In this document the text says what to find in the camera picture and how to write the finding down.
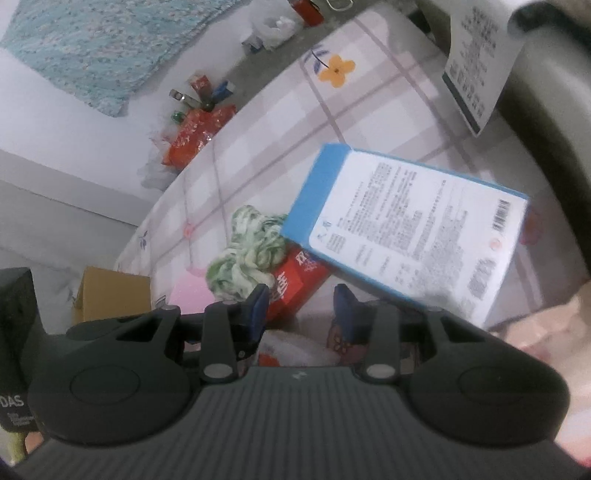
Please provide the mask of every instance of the white wall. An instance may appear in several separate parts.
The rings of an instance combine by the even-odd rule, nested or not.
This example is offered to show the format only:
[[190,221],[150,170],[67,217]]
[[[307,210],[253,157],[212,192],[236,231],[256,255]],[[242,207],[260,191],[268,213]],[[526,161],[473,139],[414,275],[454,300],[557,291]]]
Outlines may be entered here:
[[[0,35],[17,4],[0,2]],[[149,132],[178,105],[168,92],[195,70],[214,82],[223,79],[243,57],[240,40],[249,30],[246,10],[235,8],[211,25],[156,72],[119,118],[86,106],[0,50],[0,149],[153,203],[160,193],[140,185],[137,169],[147,161]]]

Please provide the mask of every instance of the blue patterned cloth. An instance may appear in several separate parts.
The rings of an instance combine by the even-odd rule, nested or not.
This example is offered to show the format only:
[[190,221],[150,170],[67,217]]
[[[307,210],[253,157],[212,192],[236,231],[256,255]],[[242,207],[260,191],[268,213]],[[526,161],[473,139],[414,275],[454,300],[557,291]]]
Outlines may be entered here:
[[240,0],[21,0],[0,47],[117,116],[134,93]]

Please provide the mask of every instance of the bed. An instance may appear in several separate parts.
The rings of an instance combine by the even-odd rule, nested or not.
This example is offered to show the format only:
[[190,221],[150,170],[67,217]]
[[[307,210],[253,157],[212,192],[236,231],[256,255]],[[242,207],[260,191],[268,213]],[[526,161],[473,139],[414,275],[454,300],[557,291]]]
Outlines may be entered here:
[[[314,55],[287,68],[241,110],[169,187],[121,254],[118,270],[149,275],[152,300],[188,268],[205,268],[242,205],[287,213],[320,146],[345,142],[495,181],[530,196],[530,212],[487,325],[561,303],[588,278],[547,179],[497,113],[473,138],[441,80],[445,57],[408,19],[378,4],[318,50],[353,60],[341,88],[321,82]],[[332,290],[324,284],[298,328],[324,343]],[[368,298],[360,285],[355,292]]]

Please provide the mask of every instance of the receipt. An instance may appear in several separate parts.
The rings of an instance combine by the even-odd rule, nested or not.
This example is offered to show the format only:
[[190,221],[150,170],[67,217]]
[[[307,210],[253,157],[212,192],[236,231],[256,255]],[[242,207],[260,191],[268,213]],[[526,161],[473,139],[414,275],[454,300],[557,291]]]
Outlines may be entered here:
[[539,5],[532,0],[458,0],[454,4],[443,81],[475,136],[491,117],[525,42],[519,19],[539,12]]

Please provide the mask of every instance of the cardboard box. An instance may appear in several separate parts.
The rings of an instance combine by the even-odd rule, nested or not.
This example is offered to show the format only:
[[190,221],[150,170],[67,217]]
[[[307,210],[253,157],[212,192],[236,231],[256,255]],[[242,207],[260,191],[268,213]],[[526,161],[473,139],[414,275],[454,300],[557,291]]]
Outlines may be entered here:
[[87,267],[73,308],[74,324],[149,312],[150,278]]

